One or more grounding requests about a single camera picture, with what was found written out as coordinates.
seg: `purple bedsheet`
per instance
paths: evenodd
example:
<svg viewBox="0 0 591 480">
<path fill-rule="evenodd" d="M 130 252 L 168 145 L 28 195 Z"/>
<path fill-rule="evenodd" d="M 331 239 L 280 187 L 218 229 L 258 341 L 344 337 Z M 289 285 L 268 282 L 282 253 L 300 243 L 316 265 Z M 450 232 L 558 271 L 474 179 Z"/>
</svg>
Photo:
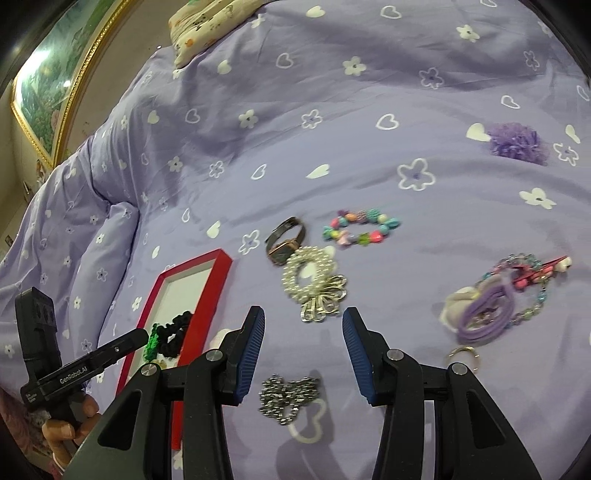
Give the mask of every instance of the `purple bedsheet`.
<svg viewBox="0 0 591 480">
<path fill-rule="evenodd" d="M 370 329 L 424 364 L 445 366 L 457 345 L 438 321 L 448 294 L 510 253 L 573 258 L 539 316 L 479 348 L 480 381 L 543 478 L 557 479 L 591 433 L 584 75 L 517 0 L 315 3 L 267 5 L 180 71 L 173 50 L 159 50 L 52 173 L 0 267 L 0 386 L 16 395 L 25 378 L 21 290 L 39 287 L 56 302 L 68 361 L 132 329 L 164 269 L 223 248 L 234 263 L 210 338 L 238 327 L 252 304 L 267 317 L 251 394 L 224 410 L 236 478 L 370 478 L 382 410 L 359 394 L 340 319 L 301 322 L 262 241 L 296 215 L 307 244 L 324 247 L 322 226 L 337 210 L 374 207 L 402 225 L 379 245 L 336 250 L 349 280 L 342 306 L 357 306 Z M 497 122 L 537 130 L 547 166 L 492 156 L 479 140 Z M 86 276 L 75 308 L 81 257 L 123 202 L 139 209 L 135 237 L 102 244 L 127 269 L 103 280 L 108 269 L 86 261 L 80 271 L 97 276 Z M 102 408 L 121 366 L 89 385 Z M 322 379 L 321 399 L 289 429 L 257 412 L 274 373 Z M 174 466 L 180 478 L 180 455 Z"/>
</svg>

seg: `black scrunchie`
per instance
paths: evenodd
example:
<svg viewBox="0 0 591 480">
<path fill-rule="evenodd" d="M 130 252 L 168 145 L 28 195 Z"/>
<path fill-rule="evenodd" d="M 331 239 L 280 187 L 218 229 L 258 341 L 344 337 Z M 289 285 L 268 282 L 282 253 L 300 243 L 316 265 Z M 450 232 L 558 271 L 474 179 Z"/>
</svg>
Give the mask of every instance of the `black scrunchie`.
<svg viewBox="0 0 591 480">
<path fill-rule="evenodd" d="M 172 323 L 167 323 L 166 326 L 158 325 L 156 328 L 156 335 L 158 336 L 158 346 L 156 351 L 167 358 L 177 358 L 180 355 L 183 346 L 184 337 L 189 328 L 189 322 L 193 314 L 185 312 L 173 319 Z"/>
</svg>

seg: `wristwatch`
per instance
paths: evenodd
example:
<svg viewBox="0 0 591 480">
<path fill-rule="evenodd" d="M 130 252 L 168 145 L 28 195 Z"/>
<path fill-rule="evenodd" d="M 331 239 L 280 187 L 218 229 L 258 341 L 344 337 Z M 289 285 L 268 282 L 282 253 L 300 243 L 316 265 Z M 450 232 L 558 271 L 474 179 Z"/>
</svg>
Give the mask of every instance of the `wristwatch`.
<svg viewBox="0 0 591 480">
<path fill-rule="evenodd" d="M 280 244 L 275 245 L 279 238 L 293 227 L 300 226 L 300 231 L 295 238 L 283 240 Z M 285 265 L 287 259 L 291 257 L 304 241 L 306 237 L 306 227 L 296 217 L 288 218 L 280 226 L 271 232 L 269 238 L 265 240 L 267 243 L 267 256 L 275 265 Z"/>
</svg>

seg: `pink hair clip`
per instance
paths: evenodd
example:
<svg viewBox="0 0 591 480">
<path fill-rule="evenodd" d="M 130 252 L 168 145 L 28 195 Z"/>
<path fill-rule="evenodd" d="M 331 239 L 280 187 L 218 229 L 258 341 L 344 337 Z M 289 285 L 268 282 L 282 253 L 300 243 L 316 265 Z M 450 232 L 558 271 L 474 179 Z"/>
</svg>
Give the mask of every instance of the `pink hair clip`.
<svg viewBox="0 0 591 480">
<path fill-rule="evenodd" d="M 539 283 L 543 277 L 551 277 L 554 272 L 566 272 L 572 264 L 573 260 L 565 255 L 542 264 L 542 268 L 537 271 L 527 265 L 518 265 L 516 268 L 522 269 L 522 274 L 512 282 L 517 290 L 523 290 L 529 285 Z"/>
</svg>

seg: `metal screw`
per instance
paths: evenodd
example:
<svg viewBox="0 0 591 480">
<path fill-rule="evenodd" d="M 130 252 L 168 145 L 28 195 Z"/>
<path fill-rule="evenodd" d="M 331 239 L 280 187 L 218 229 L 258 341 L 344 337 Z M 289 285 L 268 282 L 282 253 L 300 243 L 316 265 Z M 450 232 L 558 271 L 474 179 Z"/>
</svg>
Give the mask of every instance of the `metal screw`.
<svg viewBox="0 0 591 480">
<path fill-rule="evenodd" d="M 141 372 L 142 372 L 142 375 L 145 375 L 146 377 L 150 377 L 156 373 L 157 369 L 158 369 L 158 367 L 154 364 L 145 364 L 142 367 Z"/>
<path fill-rule="evenodd" d="M 223 353 L 221 350 L 210 350 L 205 354 L 205 358 L 207 358 L 210 362 L 217 362 L 223 357 Z"/>
<path fill-rule="evenodd" d="M 456 375 L 466 375 L 468 373 L 468 367 L 464 364 L 453 364 L 452 371 Z"/>
<path fill-rule="evenodd" d="M 391 350 L 388 350 L 386 355 L 390 360 L 394 361 L 402 360 L 404 358 L 404 353 L 401 350 L 398 350 L 397 348 L 392 348 Z"/>
</svg>

